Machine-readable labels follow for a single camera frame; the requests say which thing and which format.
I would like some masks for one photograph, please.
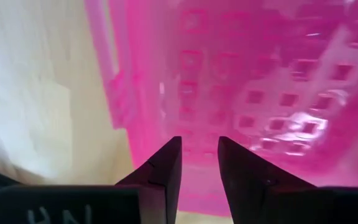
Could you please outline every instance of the pink plastic crate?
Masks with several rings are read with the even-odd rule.
[[[181,210],[230,214],[218,136],[313,184],[358,186],[358,0],[85,2],[134,164],[183,136]]]

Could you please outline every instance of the pink plastic basket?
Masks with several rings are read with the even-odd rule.
[[[358,0],[85,2],[134,164],[183,136],[180,210],[229,215],[218,136],[313,184],[358,186]]]

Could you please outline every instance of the pink plastic surface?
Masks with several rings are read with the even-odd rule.
[[[313,184],[358,186],[358,0],[85,2],[134,164],[183,136],[180,210],[229,215],[218,136]]]

